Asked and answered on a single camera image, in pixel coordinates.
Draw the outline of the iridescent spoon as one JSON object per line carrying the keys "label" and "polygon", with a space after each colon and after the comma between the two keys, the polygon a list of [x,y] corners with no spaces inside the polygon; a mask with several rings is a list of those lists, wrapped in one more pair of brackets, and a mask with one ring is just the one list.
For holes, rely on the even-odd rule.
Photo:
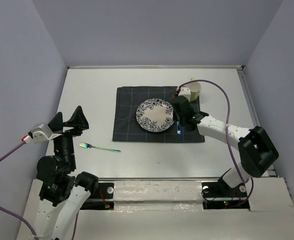
{"label": "iridescent spoon", "polygon": [[179,122],[179,121],[177,121],[177,122],[176,122],[176,125],[177,125],[177,134],[178,134],[178,135],[181,135],[182,133],[181,133],[181,126],[180,126],[180,122]]}

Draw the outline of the blue floral white plate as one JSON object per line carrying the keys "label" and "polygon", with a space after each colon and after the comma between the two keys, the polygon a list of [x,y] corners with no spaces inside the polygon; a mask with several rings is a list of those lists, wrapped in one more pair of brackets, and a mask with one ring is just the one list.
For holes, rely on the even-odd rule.
{"label": "blue floral white plate", "polygon": [[136,121],[144,130],[160,133],[174,124],[173,106],[160,98],[151,98],[142,102],[135,113]]}

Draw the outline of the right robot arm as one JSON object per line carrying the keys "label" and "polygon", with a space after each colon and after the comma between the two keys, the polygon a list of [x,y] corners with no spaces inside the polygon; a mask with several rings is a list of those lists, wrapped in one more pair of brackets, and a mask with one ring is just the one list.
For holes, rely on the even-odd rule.
{"label": "right robot arm", "polygon": [[179,121],[184,130],[197,130],[200,135],[223,142],[229,149],[234,148],[239,153],[240,163],[227,170],[209,188],[210,192],[222,197],[229,196],[244,180],[260,178],[279,158],[279,153],[264,128],[238,127],[217,120],[208,113],[196,112],[184,96],[177,96],[170,103],[174,119]]}

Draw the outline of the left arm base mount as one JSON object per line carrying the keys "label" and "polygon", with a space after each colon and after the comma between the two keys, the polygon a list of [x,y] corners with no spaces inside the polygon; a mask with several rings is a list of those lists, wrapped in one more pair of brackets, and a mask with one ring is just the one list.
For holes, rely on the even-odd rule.
{"label": "left arm base mount", "polygon": [[82,204],[80,210],[112,210],[114,208],[114,190],[113,182],[100,182],[97,191]]}

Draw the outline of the cream cup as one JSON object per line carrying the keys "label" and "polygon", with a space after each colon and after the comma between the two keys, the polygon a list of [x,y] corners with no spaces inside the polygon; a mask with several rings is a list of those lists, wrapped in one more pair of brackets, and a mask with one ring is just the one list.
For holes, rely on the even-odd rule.
{"label": "cream cup", "polygon": [[202,90],[201,83],[198,81],[194,81],[191,83],[188,83],[186,85],[187,88],[190,90],[190,103],[194,102],[197,100],[199,97],[200,91]]}

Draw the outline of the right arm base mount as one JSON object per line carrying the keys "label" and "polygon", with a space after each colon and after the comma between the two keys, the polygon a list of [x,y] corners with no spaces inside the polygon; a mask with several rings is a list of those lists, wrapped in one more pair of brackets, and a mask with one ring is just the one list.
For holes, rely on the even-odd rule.
{"label": "right arm base mount", "polygon": [[217,181],[205,181],[201,184],[204,210],[250,209],[247,188],[243,183],[235,188],[227,186],[224,192],[217,189]]}

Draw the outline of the dark grey checked cloth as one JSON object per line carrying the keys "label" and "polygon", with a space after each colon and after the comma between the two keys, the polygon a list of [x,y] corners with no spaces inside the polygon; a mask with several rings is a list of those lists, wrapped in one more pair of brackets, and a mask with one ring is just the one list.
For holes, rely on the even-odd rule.
{"label": "dark grey checked cloth", "polygon": [[176,92],[175,86],[123,86],[117,88],[116,105],[112,140],[114,142],[142,143],[204,143],[205,137],[198,131],[185,131],[174,123],[163,132],[149,132],[143,129],[136,120],[138,106],[148,99],[170,101]]}

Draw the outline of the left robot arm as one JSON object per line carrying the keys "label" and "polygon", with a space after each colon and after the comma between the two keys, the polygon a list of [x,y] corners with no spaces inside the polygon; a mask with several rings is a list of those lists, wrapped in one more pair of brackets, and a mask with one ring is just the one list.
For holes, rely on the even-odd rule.
{"label": "left robot arm", "polygon": [[97,176],[85,171],[71,175],[77,168],[73,138],[88,129],[83,109],[77,106],[69,120],[58,112],[49,123],[35,125],[29,132],[34,143],[52,141],[54,151],[36,165],[36,178],[42,182],[33,225],[36,239],[63,240],[82,205],[97,194]]}

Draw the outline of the iridescent fork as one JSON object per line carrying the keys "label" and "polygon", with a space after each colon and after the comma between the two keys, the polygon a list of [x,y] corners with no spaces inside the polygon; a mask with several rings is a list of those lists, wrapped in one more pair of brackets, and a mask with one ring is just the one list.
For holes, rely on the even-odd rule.
{"label": "iridescent fork", "polygon": [[118,149],[112,149],[112,148],[106,148],[106,147],[100,147],[100,146],[94,146],[89,143],[81,142],[79,144],[80,147],[84,149],[99,149],[99,150],[104,150],[104,151],[109,151],[109,152],[114,152],[114,153],[121,153],[120,150]]}

